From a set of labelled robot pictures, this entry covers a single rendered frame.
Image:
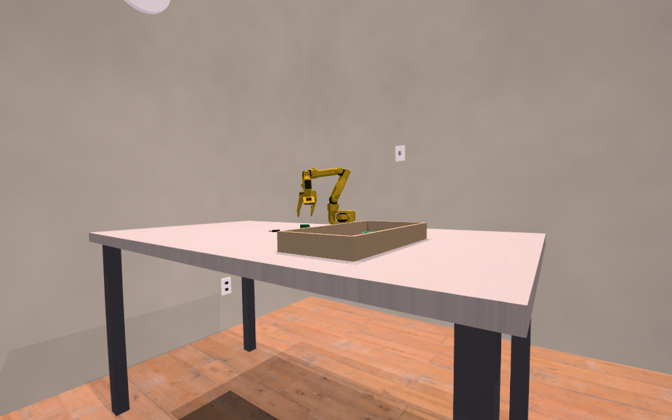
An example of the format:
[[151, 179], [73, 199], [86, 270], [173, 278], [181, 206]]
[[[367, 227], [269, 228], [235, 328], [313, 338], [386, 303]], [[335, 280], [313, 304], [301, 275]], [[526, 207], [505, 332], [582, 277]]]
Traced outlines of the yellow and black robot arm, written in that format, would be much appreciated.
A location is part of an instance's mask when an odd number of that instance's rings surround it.
[[[347, 182], [349, 174], [350, 170], [342, 169], [342, 167], [336, 167], [326, 170], [318, 170], [317, 168], [312, 168], [302, 173], [302, 179], [303, 179], [302, 188], [304, 191], [312, 190], [312, 184], [311, 184], [312, 178], [325, 177], [326, 175], [340, 175], [339, 181], [337, 181], [337, 184], [333, 187], [333, 191], [329, 197], [330, 204], [327, 204], [328, 222], [331, 223], [331, 225], [341, 225], [341, 223], [354, 222], [354, 212], [339, 210], [339, 205], [337, 204], [337, 201], [339, 200], [340, 194], [344, 188], [345, 183]], [[335, 214], [337, 221], [335, 220]]]

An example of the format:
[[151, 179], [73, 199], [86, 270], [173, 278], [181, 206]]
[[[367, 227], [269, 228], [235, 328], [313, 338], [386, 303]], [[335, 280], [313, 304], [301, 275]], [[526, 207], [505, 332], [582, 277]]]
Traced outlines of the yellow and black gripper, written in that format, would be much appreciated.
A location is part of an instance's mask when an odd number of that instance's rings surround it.
[[315, 190], [305, 190], [301, 191], [299, 194], [299, 201], [297, 204], [297, 217], [299, 217], [300, 214], [300, 209], [302, 207], [302, 203], [304, 201], [304, 205], [311, 204], [311, 216], [313, 215], [313, 209], [315, 208], [315, 204], [317, 201], [316, 198], [316, 191]]

